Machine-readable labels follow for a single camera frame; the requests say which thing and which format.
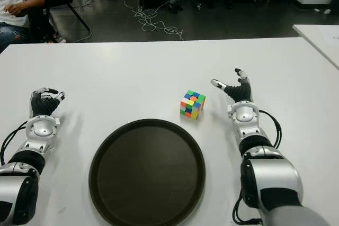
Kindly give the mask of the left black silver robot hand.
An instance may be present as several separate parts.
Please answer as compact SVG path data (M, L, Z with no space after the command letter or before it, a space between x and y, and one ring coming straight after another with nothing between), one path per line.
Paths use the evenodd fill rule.
M47 115L50 116L58 105L65 99L64 92L58 92L52 88L39 88L32 92L30 98L30 118Z

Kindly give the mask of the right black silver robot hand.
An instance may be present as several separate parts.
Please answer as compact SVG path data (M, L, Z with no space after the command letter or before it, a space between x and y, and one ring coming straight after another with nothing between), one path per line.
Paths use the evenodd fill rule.
M238 86L226 85L217 79L212 79L211 84L214 87L224 91L230 98L234 100L235 103L241 101L253 102L251 85L247 74L239 68L235 68L235 73L239 76Z

